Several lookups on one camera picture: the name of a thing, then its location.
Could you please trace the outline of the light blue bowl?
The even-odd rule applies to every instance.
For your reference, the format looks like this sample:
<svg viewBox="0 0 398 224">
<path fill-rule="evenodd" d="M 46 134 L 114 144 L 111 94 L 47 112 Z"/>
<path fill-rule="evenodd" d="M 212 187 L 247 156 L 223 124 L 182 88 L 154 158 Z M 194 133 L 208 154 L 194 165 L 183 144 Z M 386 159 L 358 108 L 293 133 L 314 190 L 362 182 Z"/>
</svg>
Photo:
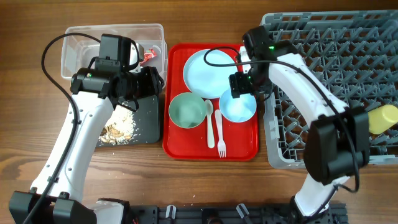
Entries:
<svg viewBox="0 0 398 224">
<path fill-rule="evenodd" d="M 257 102 L 250 94 L 233 98 L 231 91 L 226 90 L 220 97 L 219 107 L 221 114 L 233 123 L 243 123 L 250 120 L 257 110 Z"/>
</svg>

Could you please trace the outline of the light blue plate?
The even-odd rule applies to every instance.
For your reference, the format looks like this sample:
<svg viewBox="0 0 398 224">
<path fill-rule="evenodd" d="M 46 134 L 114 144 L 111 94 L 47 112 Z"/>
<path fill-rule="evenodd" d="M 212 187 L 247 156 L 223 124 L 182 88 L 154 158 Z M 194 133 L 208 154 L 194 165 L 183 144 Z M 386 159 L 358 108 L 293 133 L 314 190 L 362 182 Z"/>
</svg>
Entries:
<svg viewBox="0 0 398 224">
<path fill-rule="evenodd" d="M 238 71 L 233 67 L 214 67 L 204 61 L 208 49 L 194 53 L 185 63 L 183 80 L 187 88 L 202 98 L 219 98 L 230 89 L 229 76 Z"/>
</svg>

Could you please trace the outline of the red snack wrapper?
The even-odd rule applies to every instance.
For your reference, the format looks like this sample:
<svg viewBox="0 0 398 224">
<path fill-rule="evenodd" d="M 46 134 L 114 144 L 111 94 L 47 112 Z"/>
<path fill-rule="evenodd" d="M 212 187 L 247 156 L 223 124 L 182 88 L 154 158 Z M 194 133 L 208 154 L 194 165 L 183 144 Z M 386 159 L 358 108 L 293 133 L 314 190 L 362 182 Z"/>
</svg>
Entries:
<svg viewBox="0 0 398 224">
<path fill-rule="evenodd" d="M 145 64 L 146 62 L 152 60 L 153 58 L 156 58 L 157 53 L 153 48 L 150 48 L 144 52 L 144 59 L 141 62 L 141 65 Z"/>
</svg>

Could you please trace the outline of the rice and food scraps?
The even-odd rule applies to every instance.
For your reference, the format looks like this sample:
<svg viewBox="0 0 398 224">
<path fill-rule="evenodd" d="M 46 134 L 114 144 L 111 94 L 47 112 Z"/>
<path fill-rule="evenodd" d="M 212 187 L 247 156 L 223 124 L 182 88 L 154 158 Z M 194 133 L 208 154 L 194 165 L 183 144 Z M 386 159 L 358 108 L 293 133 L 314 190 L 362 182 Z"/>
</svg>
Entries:
<svg viewBox="0 0 398 224">
<path fill-rule="evenodd" d="M 133 112 L 117 106 L 110 119 L 106 122 L 98 138 L 98 144 L 100 146 L 105 144 L 113 146 L 128 144 L 135 136 L 135 126 Z"/>
</svg>

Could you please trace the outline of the green bowl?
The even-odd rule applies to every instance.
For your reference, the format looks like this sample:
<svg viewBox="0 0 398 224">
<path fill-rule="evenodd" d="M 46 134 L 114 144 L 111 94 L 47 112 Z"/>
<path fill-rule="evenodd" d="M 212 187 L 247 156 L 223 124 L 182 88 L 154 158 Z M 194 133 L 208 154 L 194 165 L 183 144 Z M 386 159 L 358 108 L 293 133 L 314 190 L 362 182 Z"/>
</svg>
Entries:
<svg viewBox="0 0 398 224">
<path fill-rule="evenodd" d="M 169 117 L 173 124 L 179 128 L 195 128 L 206 117 L 205 101 L 194 93 L 181 93 L 170 102 Z"/>
</svg>

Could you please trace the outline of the yellow plastic cup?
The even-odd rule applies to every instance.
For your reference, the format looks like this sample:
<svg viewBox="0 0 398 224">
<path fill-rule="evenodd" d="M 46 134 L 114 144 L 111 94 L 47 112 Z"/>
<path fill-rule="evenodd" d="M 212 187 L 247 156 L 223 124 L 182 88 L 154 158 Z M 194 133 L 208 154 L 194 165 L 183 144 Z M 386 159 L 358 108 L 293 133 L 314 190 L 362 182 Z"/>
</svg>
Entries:
<svg viewBox="0 0 398 224">
<path fill-rule="evenodd" d="M 381 134 L 397 123 L 397 107 L 394 105 L 380 106 L 368 112 L 369 132 Z"/>
</svg>

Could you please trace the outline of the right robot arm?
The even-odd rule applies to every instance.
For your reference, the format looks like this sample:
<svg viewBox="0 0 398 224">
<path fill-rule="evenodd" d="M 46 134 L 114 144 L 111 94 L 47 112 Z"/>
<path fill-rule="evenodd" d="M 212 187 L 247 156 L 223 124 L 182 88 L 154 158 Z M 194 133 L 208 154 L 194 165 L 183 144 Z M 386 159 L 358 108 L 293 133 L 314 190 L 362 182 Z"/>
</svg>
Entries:
<svg viewBox="0 0 398 224">
<path fill-rule="evenodd" d="M 273 42 L 265 27 L 248 30 L 243 44 L 238 63 L 249 70 L 230 75 L 231 96 L 269 96 L 276 85 L 309 127 L 303 153 L 308 174 L 290 200 L 289 221 L 310 222 L 326 212 L 339 189 L 359 190 L 359 170 L 369 164 L 370 157 L 368 114 L 332 94 L 293 44 Z"/>
</svg>

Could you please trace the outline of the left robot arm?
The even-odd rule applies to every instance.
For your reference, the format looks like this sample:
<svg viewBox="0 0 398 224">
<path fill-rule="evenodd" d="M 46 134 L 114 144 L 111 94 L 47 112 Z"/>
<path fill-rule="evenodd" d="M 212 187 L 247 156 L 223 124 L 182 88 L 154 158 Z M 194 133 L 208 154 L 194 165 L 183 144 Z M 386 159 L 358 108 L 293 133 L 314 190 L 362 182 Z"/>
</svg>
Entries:
<svg viewBox="0 0 398 224">
<path fill-rule="evenodd" d="M 45 167 L 28 192 L 9 202 L 16 223 L 130 223 L 126 200 L 101 198 L 82 204 L 88 165 L 98 138 L 120 100 L 157 95 L 164 81 L 155 67 L 81 68 L 72 77 L 69 109 Z"/>
</svg>

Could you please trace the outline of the grey dishwasher rack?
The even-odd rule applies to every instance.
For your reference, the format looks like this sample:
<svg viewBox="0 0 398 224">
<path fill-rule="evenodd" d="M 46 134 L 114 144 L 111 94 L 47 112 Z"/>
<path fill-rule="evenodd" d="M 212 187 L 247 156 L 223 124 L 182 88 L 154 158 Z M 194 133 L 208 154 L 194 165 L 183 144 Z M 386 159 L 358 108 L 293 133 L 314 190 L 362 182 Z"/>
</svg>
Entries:
<svg viewBox="0 0 398 224">
<path fill-rule="evenodd" d="M 350 107 L 397 104 L 397 11 L 278 12 L 262 17 L 272 40 L 287 40 L 320 82 Z M 299 169 L 308 126 L 275 87 L 265 102 L 269 164 Z"/>
</svg>

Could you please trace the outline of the black rectangular tray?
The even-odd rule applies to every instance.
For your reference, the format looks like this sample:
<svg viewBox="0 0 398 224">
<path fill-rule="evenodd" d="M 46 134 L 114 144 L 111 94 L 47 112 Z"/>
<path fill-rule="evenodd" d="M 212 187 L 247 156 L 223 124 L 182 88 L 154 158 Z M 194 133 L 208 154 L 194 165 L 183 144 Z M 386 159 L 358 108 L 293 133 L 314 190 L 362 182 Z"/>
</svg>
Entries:
<svg viewBox="0 0 398 224">
<path fill-rule="evenodd" d="M 160 139 L 160 119 L 159 119 L 159 98 L 158 96 L 148 96 L 138 100 L 139 109 L 134 114 L 134 121 L 136 126 L 134 128 L 135 136 L 128 144 L 150 144 L 155 143 Z M 98 147 L 113 146 L 105 144 Z"/>
</svg>

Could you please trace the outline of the white plastic spoon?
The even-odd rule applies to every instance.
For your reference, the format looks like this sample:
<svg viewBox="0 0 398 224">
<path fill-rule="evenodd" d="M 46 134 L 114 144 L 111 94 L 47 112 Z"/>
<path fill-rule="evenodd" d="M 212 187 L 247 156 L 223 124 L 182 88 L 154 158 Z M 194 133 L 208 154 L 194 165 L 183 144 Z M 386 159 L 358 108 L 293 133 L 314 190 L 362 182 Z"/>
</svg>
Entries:
<svg viewBox="0 0 398 224">
<path fill-rule="evenodd" d="M 211 116 L 213 113 L 213 104 L 210 100 L 205 100 L 206 105 L 206 120 L 207 120 L 207 145 L 209 148 L 214 148 L 215 146 L 215 139 L 213 133 L 213 125 Z"/>
</svg>

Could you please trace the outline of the red serving tray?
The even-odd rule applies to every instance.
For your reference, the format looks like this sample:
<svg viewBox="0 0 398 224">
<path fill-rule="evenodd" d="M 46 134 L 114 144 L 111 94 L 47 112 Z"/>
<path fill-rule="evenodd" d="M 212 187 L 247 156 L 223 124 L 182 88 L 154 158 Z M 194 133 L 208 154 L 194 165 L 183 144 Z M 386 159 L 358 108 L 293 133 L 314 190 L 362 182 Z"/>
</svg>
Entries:
<svg viewBox="0 0 398 224">
<path fill-rule="evenodd" d="M 179 43 L 169 51 L 162 146 L 171 158 L 222 160 L 216 147 L 207 146 L 207 121 L 203 121 L 195 128 L 183 129 L 175 125 L 169 117 L 169 105 L 172 99 L 189 91 L 183 81 L 183 67 L 188 58 L 197 51 L 218 46 L 219 44 Z M 222 125 L 226 144 L 225 161 L 248 161 L 257 154 L 259 149 L 257 114 L 243 123 L 232 123 L 223 118 Z"/>
</svg>

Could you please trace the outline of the clear plastic bin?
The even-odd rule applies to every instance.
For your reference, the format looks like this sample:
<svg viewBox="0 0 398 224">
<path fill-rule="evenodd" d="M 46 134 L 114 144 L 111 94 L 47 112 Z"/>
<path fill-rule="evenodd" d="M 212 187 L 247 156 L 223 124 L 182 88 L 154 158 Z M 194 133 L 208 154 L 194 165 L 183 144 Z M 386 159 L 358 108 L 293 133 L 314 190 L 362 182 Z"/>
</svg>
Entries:
<svg viewBox="0 0 398 224">
<path fill-rule="evenodd" d="M 154 50 L 156 56 L 141 66 L 155 67 L 159 75 L 167 79 L 167 44 L 164 28 L 161 24 L 107 24 L 95 26 L 69 27 L 66 33 L 83 33 L 100 39 L 102 34 L 113 34 L 128 37 L 140 44 L 144 50 Z M 100 44 L 81 36 L 64 38 L 61 56 L 62 78 L 69 80 L 81 67 L 87 67 L 93 57 L 98 56 Z"/>
</svg>

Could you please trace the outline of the white plastic fork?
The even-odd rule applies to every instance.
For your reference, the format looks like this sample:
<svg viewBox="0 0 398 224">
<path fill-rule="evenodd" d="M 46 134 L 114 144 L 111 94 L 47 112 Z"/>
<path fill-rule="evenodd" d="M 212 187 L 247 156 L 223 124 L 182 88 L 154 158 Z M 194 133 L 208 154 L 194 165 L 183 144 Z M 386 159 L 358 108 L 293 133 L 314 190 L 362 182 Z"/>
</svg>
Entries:
<svg viewBox="0 0 398 224">
<path fill-rule="evenodd" d="M 218 132 L 218 154 L 220 158 L 226 157 L 226 144 L 223 139 L 223 123 L 222 123 L 222 114 L 220 110 L 215 111 L 215 121 Z"/>
</svg>

